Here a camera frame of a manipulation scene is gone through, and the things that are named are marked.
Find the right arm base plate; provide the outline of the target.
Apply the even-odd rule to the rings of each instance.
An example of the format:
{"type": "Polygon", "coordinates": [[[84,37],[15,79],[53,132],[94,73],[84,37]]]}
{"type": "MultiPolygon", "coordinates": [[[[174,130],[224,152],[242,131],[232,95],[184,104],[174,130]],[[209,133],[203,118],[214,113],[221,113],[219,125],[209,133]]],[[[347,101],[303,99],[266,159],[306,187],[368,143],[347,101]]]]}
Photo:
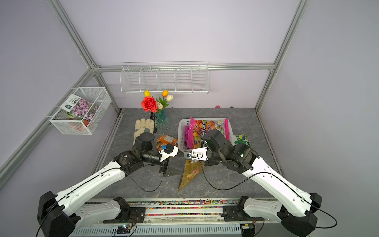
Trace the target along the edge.
{"type": "Polygon", "coordinates": [[[255,217],[250,217],[247,215],[243,209],[238,208],[235,206],[223,206],[223,213],[221,215],[224,218],[225,222],[241,222],[241,221],[247,221],[247,222],[255,222],[255,217]]]}

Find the purple flower seed packet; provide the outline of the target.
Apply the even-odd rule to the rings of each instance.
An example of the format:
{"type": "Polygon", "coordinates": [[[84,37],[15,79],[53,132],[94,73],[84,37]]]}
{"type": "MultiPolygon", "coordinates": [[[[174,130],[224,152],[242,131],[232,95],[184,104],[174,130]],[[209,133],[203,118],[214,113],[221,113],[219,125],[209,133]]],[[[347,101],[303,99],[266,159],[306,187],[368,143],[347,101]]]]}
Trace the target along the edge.
{"type": "Polygon", "coordinates": [[[99,106],[78,95],[71,94],[60,108],[65,111],[70,118],[91,122],[99,106]]]}

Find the pink fruit candy bag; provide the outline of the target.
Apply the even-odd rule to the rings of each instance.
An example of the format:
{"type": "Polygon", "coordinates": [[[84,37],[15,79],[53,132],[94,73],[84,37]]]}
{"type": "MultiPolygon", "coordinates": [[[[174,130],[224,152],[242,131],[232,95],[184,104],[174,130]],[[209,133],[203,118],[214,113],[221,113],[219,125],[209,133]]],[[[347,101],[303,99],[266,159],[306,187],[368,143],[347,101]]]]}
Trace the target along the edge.
{"type": "Polygon", "coordinates": [[[181,129],[183,138],[181,143],[185,148],[202,147],[203,136],[210,130],[220,131],[227,140],[231,141],[232,129],[229,120],[226,118],[190,118],[184,121],[181,129]]]}

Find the glass vase with flowers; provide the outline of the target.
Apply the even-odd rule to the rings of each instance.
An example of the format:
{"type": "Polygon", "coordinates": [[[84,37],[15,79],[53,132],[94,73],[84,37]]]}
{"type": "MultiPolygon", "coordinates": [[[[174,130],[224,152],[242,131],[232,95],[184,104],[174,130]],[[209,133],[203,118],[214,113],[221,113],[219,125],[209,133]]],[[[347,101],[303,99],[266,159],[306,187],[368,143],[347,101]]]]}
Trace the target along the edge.
{"type": "Polygon", "coordinates": [[[151,120],[155,121],[157,129],[167,128],[169,119],[166,115],[166,108],[173,100],[173,95],[168,90],[164,90],[158,98],[154,98],[148,90],[144,91],[144,99],[141,102],[141,107],[151,113],[151,120]]]}

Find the orange white snack packet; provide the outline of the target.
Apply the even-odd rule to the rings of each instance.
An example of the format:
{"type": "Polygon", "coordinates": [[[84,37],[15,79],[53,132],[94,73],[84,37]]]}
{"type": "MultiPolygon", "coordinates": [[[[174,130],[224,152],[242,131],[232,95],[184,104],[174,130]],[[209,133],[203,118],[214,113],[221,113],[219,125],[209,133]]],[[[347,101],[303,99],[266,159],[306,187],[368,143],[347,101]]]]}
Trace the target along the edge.
{"type": "Polygon", "coordinates": [[[178,139],[171,137],[167,134],[162,134],[156,141],[156,148],[161,151],[163,146],[166,146],[167,144],[172,144],[174,146],[177,146],[178,139]]]}

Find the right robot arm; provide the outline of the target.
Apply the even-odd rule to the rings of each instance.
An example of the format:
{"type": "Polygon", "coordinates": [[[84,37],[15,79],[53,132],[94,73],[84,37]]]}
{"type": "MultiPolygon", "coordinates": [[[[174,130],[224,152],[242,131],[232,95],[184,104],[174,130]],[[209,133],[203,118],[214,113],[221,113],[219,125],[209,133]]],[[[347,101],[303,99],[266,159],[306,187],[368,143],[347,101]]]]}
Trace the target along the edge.
{"type": "Polygon", "coordinates": [[[229,170],[255,181],[276,198],[273,202],[259,202],[242,196],[234,209],[238,217],[260,217],[278,221],[298,237],[306,237],[316,229],[318,219],[315,212],[321,206],[321,196],[298,189],[246,144],[232,146],[226,143],[224,148],[209,145],[204,153],[197,153],[193,158],[215,160],[229,170]]]}

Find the aluminium mounting rail frame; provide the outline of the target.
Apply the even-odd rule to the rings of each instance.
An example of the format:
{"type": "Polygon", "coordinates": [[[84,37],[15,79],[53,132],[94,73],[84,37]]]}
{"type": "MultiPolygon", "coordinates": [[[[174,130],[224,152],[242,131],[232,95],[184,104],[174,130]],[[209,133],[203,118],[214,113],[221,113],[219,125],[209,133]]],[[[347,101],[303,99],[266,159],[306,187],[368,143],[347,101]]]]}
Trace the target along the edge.
{"type": "MultiPolygon", "coordinates": [[[[93,198],[83,207],[110,202],[93,198]]],[[[70,237],[263,237],[295,236],[280,222],[256,217],[255,222],[225,222],[223,206],[235,206],[240,198],[126,198],[130,207],[145,207],[143,223],[97,222],[73,231],[70,237]]]]}

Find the green candy packet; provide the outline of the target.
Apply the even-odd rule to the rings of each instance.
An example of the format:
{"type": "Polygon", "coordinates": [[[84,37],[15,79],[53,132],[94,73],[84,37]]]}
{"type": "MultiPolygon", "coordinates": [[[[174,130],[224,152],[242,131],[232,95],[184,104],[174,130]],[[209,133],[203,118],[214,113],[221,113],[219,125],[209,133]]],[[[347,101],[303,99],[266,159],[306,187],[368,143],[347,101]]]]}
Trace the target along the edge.
{"type": "Polygon", "coordinates": [[[234,136],[234,144],[235,145],[244,144],[247,146],[251,146],[246,134],[235,135],[234,136]]]}

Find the cream work glove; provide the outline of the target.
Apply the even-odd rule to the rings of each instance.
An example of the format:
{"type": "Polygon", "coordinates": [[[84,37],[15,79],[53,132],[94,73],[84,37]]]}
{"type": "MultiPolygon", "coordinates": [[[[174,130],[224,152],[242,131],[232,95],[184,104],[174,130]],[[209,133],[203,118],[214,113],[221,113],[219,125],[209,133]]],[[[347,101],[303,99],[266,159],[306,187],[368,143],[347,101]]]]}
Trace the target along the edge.
{"type": "Polygon", "coordinates": [[[142,133],[148,132],[153,134],[155,128],[155,121],[151,119],[137,119],[135,121],[135,130],[133,143],[135,143],[136,138],[139,137],[142,133]]]}

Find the gold candy bag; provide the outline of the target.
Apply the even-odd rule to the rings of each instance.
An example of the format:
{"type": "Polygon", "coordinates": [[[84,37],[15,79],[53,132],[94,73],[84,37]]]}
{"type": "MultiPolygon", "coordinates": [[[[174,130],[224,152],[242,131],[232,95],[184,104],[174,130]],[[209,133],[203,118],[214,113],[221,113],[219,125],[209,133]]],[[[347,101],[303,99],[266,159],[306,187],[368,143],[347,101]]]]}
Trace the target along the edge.
{"type": "Polygon", "coordinates": [[[201,171],[201,167],[204,167],[203,161],[192,162],[192,160],[186,160],[184,171],[181,176],[178,191],[181,191],[191,180],[201,171]]]}

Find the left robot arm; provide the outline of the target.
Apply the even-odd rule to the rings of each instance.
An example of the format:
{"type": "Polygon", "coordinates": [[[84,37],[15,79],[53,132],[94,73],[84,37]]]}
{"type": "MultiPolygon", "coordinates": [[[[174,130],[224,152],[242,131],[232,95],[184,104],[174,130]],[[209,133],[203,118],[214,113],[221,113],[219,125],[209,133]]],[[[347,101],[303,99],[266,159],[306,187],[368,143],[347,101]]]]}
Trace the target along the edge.
{"type": "Polygon", "coordinates": [[[97,222],[137,223],[143,220],[144,210],[132,209],[121,197],[90,207],[83,207],[83,204],[113,183],[130,176],[145,163],[159,166],[160,172],[164,174],[169,169],[169,158],[183,155],[178,147],[171,144],[160,152],[156,149],[133,149],[119,154],[80,183],[57,194],[51,191],[43,194],[38,205],[38,231],[46,237],[67,237],[73,231],[97,222]]]}

